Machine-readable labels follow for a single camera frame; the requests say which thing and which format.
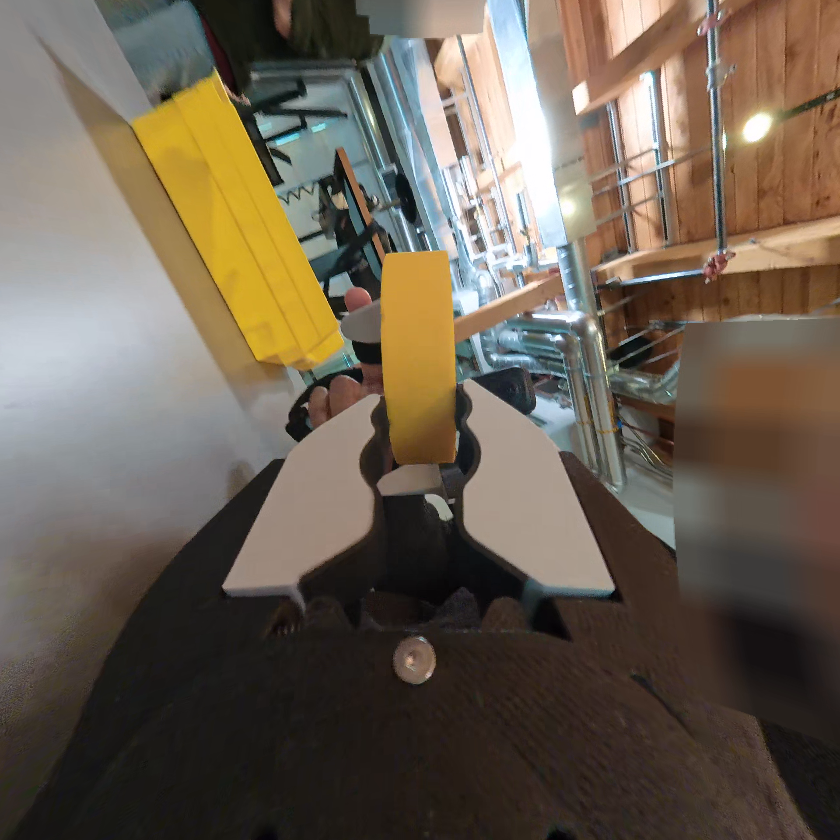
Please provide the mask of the person's right hand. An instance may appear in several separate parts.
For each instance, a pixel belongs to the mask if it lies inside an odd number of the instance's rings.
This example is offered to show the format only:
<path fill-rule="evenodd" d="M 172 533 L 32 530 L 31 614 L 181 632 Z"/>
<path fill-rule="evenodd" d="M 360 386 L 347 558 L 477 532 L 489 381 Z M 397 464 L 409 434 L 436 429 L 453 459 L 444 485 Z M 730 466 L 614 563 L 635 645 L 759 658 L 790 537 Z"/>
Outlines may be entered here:
<path fill-rule="evenodd" d="M 358 340 L 351 343 L 357 364 L 311 390 L 307 403 L 311 429 L 326 424 L 367 396 L 384 395 L 381 344 Z"/>

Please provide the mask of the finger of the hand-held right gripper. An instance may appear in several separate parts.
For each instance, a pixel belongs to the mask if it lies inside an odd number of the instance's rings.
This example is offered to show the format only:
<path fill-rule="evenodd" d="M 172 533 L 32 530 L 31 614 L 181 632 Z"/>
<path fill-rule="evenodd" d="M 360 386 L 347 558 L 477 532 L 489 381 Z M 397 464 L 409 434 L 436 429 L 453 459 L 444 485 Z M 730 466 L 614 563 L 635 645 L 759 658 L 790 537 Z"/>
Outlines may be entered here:
<path fill-rule="evenodd" d="M 439 465 L 405 465 L 392 469 L 377 482 L 382 497 L 447 497 Z"/>
<path fill-rule="evenodd" d="M 340 322 L 346 340 L 355 343 L 378 344 L 382 341 L 381 303 L 374 301 L 347 313 Z"/>

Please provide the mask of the yellow masking tape roll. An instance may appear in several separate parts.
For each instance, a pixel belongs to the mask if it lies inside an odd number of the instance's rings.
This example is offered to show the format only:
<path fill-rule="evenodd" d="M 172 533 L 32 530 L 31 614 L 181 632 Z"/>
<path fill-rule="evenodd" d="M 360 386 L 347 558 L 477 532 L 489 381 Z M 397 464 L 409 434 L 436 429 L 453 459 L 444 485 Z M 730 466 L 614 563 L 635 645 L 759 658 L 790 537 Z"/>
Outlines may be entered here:
<path fill-rule="evenodd" d="M 385 257 L 381 358 L 393 456 L 400 466 L 456 457 L 454 308 L 445 251 Z"/>

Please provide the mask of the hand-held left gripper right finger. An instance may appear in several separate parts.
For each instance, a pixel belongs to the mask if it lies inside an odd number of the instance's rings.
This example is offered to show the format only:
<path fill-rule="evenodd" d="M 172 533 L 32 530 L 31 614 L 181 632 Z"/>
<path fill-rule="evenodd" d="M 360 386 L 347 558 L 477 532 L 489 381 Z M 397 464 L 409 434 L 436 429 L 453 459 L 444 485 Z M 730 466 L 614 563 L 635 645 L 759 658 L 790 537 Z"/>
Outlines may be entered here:
<path fill-rule="evenodd" d="M 616 592 L 556 444 L 475 381 L 458 391 L 472 461 L 457 505 L 465 540 L 509 573 L 522 601 Z"/>

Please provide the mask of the wood-topped black frame table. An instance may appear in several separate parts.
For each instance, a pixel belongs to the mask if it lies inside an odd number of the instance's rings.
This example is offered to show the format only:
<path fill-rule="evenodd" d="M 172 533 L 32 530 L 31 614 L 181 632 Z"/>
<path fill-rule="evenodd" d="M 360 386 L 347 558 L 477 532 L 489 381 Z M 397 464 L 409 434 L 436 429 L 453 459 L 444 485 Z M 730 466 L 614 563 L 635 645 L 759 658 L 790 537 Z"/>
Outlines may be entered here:
<path fill-rule="evenodd" d="M 340 275 L 371 280 L 378 288 L 392 238 L 375 219 L 382 207 L 363 189 L 344 147 L 335 151 L 332 173 L 318 180 L 317 195 L 321 232 L 337 245 L 334 252 L 310 262 L 323 292 L 328 295 L 332 279 Z"/>

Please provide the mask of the yellow storage bin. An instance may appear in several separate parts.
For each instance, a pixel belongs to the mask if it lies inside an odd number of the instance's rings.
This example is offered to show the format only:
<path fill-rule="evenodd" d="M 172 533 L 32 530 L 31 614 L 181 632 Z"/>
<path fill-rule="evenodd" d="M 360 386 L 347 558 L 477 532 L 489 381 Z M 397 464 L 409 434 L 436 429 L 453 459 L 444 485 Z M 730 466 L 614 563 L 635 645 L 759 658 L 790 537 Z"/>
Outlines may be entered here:
<path fill-rule="evenodd" d="M 340 352 L 338 320 L 217 72 L 132 127 L 255 359 L 308 371 Z"/>

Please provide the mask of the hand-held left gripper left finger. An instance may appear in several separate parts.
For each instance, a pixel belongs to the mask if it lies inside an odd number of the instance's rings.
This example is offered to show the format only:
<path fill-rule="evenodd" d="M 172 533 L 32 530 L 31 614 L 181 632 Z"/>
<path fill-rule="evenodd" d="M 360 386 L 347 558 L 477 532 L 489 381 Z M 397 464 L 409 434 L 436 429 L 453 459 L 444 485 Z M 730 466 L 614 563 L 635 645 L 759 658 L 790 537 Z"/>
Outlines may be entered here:
<path fill-rule="evenodd" d="M 385 570 L 385 405 L 368 395 L 286 458 L 223 584 L 231 597 L 361 599 Z"/>

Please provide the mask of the black round lamp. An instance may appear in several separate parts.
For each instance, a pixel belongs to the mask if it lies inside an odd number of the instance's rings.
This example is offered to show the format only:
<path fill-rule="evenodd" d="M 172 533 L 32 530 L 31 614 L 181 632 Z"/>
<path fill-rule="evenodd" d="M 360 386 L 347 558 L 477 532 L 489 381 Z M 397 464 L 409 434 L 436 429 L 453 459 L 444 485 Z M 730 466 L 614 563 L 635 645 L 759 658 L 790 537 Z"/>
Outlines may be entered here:
<path fill-rule="evenodd" d="M 411 184 L 403 173 L 397 172 L 394 174 L 392 191 L 394 200 L 399 206 L 405 220 L 410 225 L 416 227 L 419 218 L 417 202 Z"/>

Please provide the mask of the wooden beam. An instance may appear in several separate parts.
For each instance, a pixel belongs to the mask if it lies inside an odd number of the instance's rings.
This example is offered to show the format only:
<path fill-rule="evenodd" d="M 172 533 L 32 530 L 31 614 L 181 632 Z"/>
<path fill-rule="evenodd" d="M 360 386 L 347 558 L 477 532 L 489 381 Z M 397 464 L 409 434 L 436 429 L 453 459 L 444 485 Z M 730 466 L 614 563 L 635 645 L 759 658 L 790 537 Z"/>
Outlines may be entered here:
<path fill-rule="evenodd" d="M 564 295 L 559 269 L 532 275 L 524 288 L 512 291 L 455 319 L 455 343 L 468 340 L 519 314 L 537 310 Z"/>

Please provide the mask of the silver ventilation duct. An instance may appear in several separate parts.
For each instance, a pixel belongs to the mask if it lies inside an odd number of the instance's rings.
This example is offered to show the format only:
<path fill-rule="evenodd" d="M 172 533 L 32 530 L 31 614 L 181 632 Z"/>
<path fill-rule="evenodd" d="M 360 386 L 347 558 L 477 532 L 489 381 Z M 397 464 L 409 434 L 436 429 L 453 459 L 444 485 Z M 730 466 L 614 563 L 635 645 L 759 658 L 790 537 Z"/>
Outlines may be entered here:
<path fill-rule="evenodd" d="M 623 441 L 585 241 L 580 238 L 558 247 L 557 257 L 560 272 L 550 279 L 562 280 L 567 309 L 520 311 L 516 318 L 491 328 L 482 340 L 483 351 L 487 360 L 491 354 L 497 356 L 497 368 L 508 365 L 501 360 L 503 351 L 533 358 L 524 364 L 533 372 L 563 366 L 584 461 L 603 484 L 620 494 L 627 483 Z"/>

